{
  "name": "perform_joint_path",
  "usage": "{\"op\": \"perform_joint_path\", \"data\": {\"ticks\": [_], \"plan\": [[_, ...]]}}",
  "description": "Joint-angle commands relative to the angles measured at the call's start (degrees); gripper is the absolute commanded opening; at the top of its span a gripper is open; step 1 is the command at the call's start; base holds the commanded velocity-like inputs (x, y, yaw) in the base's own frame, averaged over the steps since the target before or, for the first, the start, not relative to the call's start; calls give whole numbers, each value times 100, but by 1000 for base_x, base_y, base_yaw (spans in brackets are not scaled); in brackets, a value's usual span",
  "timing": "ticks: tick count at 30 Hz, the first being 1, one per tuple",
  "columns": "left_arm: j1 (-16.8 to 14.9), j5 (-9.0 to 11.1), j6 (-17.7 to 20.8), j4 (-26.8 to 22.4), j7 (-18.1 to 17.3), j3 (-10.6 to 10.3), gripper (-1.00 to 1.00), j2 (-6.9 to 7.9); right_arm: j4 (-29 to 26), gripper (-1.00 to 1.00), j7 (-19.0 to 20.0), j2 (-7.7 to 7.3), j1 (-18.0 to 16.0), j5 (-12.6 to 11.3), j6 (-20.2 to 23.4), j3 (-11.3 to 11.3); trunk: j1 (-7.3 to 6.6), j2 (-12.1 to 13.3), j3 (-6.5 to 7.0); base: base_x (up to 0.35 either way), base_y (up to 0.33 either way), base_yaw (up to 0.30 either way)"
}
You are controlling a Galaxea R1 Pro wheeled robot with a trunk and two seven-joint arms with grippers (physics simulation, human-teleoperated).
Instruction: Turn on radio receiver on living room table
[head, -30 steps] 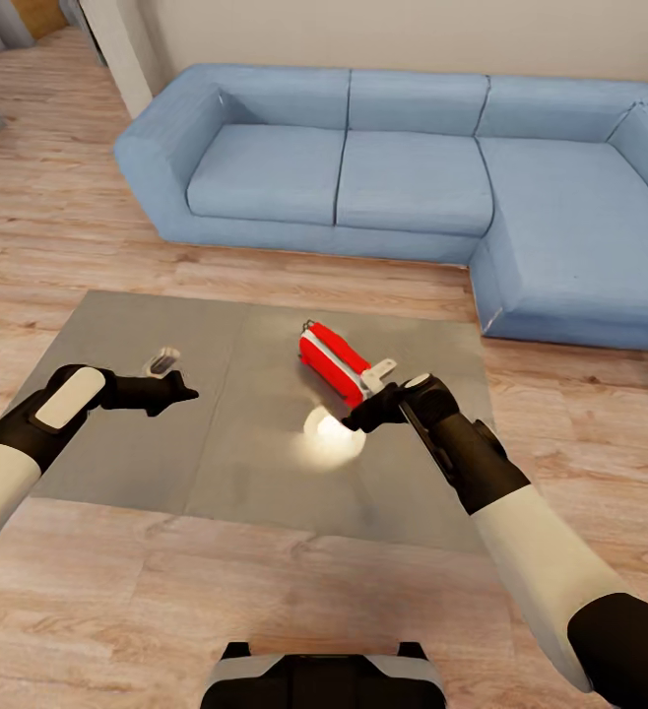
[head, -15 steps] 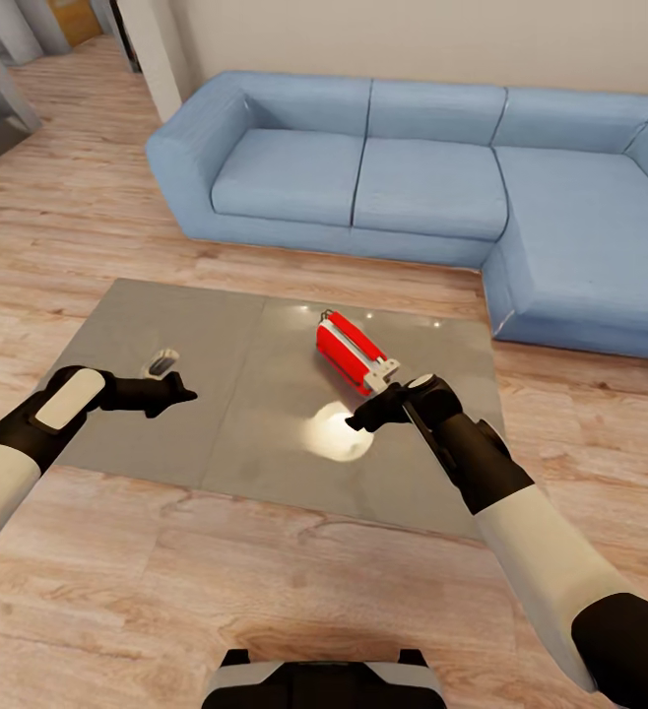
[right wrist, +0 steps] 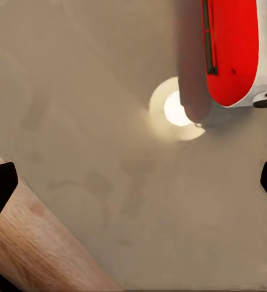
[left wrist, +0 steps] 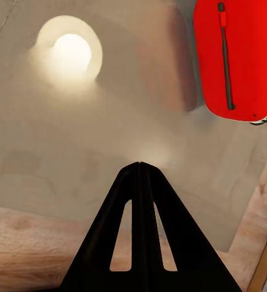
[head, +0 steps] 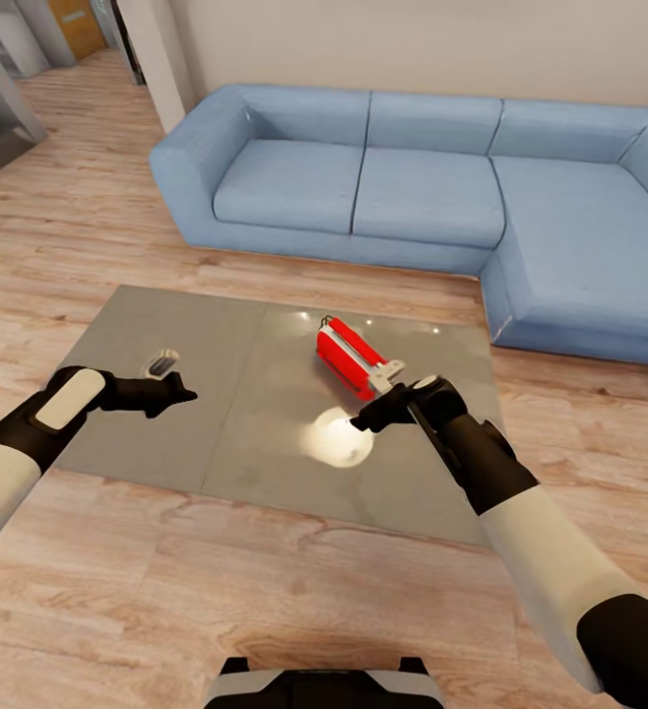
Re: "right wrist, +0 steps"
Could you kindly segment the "radio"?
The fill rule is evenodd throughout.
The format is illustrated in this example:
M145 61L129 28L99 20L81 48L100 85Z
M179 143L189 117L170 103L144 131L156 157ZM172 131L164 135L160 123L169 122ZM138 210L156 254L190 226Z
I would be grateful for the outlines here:
M210 96L267 108L267 0L201 0Z

